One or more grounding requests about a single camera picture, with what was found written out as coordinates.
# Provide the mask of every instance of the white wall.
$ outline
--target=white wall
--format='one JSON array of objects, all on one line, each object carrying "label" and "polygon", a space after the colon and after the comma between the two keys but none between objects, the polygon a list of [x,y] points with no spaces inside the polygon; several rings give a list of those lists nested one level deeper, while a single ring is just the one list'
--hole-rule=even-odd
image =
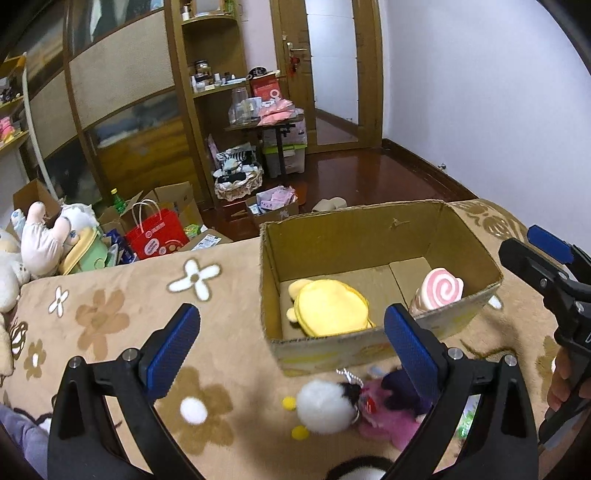
[{"label": "white wall", "polygon": [[269,0],[241,0],[242,34],[248,70],[254,67],[277,69],[275,40]]},{"label": "white wall", "polygon": [[28,180],[16,153],[0,157],[0,228],[6,228],[12,214],[12,194],[23,188]]},{"label": "white wall", "polygon": [[535,0],[383,0],[384,136],[591,249],[591,76]]},{"label": "white wall", "polygon": [[306,0],[316,108],[359,123],[351,0]]}]

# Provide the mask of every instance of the brown flower pattern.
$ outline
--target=brown flower pattern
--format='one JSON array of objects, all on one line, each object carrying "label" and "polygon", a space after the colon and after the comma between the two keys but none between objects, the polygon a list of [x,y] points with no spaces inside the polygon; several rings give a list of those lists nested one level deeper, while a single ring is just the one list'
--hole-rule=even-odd
[{"label": "brown flower pattern", "polygon": [[547,335],[544,338],[544,355],[540,355],[535,361],[535,369],[542,379],[542,388],[540,390],[542,401],[546,401],[548,397],[548,390],[550,390],[550,384],[552,383],[552,373],[554,373],[552,363],[556,355],[558,355],[558,344],[551,336]]},{"label": "brown flower pattern", "polygon": [[232,400],[219,384],[201,388],[199,372],[180,370],[170,392],[156,409],[166,428],[188,455],[200,455],[208,443],[230,446],[234,433],[222,415],[233,410]]},{"label": "brown flower pattern", "polygon": [[12,357],[14,358],[14,361],[21,357],[21,353],[25,349],[28,329],[29,324],[27,322],[15,323],[10,329],[10,341],[12,345]]},{"label": "brown flower pattern", "polygon": [[119,312],[125,303],[125,295],[115,290],[106,299],[104,290],[96,290],[92,305],[80,305],[76,311],[76,322],[84,327],[78,338],[78,348],[86,352],[92,345],[95,359],[107,358],[107,335],[121,332],[129,326],[129,315]]},{"label": "brown flower pattern", "polygon": [[31,377],[41,378],[41,366],[47,359],[47,352],[43,349],[43,341],[38,340],[37,343],[32,342],[29,345],[28,356],[25,359],[22,367],[27,372],[27,380]]},{"label": "brown flower pattern", "polygon": [[504,208],[487,200],[467,200],[452,204],[466,212],[476,226],[501,239],[517,238],[527,241],[527,228],[514,215]]}]

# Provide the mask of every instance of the white plush toy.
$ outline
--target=white plush toy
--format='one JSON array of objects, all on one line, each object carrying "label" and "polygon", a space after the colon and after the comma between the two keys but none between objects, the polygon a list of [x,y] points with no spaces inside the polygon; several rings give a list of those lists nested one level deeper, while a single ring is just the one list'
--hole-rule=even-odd
[{"label": "white plush toy", "polygon": [[29,280],[30,274],[22,263],[17,240],[0,229],[0,375],[11,375],[13,370],[10,336],[2,314],[15,307],[21,287]]},{"label": "white plush toy", "polygon": [[44,222],[45,205],[35,202],[29,207],[22,230],[22,262],[33,277],[48,277],[56,272],[70,235],[70,221],[59,217],[52,229]]}]

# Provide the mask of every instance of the white flower pattern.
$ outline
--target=white flower pattern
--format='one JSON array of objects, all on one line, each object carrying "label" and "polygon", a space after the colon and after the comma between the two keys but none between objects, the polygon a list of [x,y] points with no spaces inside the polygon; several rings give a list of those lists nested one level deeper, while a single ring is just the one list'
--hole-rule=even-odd
[{"label": "white flower pattern", "polygon": [[64,315],[64,302],[68,298],[70,294],[69,291],[64,290],[64,293],[61,292],[61,287],[56,288],[56,300],[49,305],[49,314],[53,312],[57,312],[57,317],[61,318]]},{"label": "white flower pattern", "polygon": [[191,258],[185,262],[185,276],[170,283],[167,287],[168,291],[171,293],[179,293],[194,288],[199,300],[208,301],[211,293],[205,281],[217,277],[221,270],[222,269],[219,265],[209,265],[208,267],[200,269],[197,261]]}]

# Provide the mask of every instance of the plastic bottle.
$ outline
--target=plastic bottle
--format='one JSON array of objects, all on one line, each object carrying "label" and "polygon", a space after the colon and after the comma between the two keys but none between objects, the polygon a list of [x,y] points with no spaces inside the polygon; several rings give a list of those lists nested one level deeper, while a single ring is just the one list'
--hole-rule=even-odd
[{"label": "plastic bottle", "polygon": [[119,196],[119,194],[117,193],[117,189],[111,190],[111,195],[113,196],[113,206],[119,214],[123,213],[127,208],[127,204]]}]

